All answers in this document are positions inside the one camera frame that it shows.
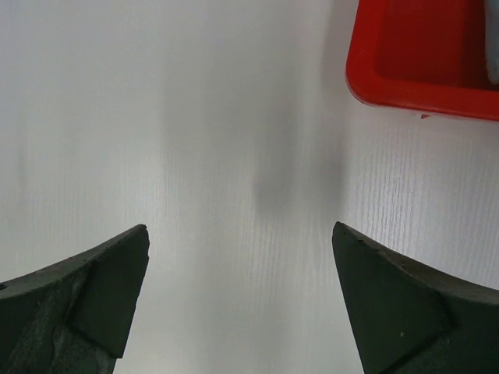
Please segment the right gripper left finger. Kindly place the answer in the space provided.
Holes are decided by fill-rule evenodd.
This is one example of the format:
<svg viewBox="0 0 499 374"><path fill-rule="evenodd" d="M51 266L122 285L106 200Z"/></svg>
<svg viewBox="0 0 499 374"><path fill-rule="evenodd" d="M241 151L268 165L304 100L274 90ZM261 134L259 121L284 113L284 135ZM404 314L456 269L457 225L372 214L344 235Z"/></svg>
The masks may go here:
<svg viewBox="0 0 499 374"><path fill-rule="evenodd" d="M3 373L111 373L149 262L143 224L1 284Z"/></svg>

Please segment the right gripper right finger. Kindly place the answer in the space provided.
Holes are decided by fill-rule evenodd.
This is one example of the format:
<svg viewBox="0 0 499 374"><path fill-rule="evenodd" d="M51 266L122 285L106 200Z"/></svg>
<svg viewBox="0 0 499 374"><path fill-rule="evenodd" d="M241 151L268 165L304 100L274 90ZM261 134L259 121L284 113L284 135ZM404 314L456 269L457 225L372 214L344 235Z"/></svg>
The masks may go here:
<svg viewBox="0 0 499 374"><path fill-rule="evenodd" d="M498 292L337 222L332 247L365 373L496 373Z"/></svg>

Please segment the teal t shirt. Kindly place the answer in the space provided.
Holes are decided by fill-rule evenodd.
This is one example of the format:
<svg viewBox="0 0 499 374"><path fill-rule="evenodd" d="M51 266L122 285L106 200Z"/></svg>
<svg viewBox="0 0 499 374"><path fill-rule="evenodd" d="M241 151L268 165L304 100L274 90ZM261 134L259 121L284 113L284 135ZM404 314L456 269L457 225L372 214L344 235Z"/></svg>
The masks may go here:
<svg viewBox="0 0 499 374"><path fill-rule="evenodd" d="M484 12L487 75L492 84L498 84L498 0L486 0Z"/></svg>

